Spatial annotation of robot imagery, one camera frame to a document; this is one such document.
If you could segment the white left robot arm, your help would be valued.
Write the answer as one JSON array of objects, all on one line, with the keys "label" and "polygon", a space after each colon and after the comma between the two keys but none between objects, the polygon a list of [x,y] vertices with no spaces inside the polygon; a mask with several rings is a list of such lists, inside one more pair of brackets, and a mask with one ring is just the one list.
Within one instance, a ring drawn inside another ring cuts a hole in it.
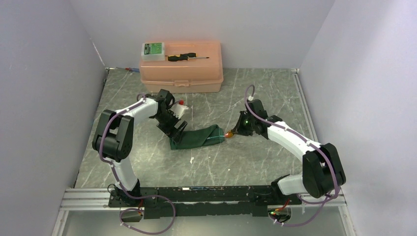
[{"label": "white left robot arm", "polygon": [[92,147],[100,160],[110,166],[116,189],[123,192],[122,200],[128,206],[136,206],[142,197],[140,181],[129,159],[135,126],[146,119],[155,119],[157,128],[178,143],[187,125],[181,118],[188,109],[182,100],[176,101],[169,91],[161,89],[156,96],[140,93],[135,103],[101,113]]}]

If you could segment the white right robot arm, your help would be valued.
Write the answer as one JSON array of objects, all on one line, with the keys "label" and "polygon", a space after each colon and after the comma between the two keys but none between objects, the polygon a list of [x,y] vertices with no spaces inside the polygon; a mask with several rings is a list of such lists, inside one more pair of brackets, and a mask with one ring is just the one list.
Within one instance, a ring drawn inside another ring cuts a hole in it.
[{"label": "white right robot arm", "polygon": [[278,116],[269,116],[259,99],[247,100],[245,107],[232,133],[263,136],[288,150],[302,164],[300,174],[282,176],[271,183],[271,198],[275,203],[283,204],[293,194],[309,194],[318,199],[339,190],[346,183],[345,172],[333,144],[313,141],[290,128]]}]

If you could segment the green cloth napkin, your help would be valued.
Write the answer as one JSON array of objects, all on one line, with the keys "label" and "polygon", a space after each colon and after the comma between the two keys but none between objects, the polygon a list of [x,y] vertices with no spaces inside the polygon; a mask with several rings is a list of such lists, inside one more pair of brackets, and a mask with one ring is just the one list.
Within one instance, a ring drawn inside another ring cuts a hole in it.
[{"label": "green cloth napkin", "polygon": [[222,143],[225,139],[223,129],[214,124],[199,130],[184,131],[179,142],[175,143],[170,139],[170,149],[182,150],[213,146]]}]

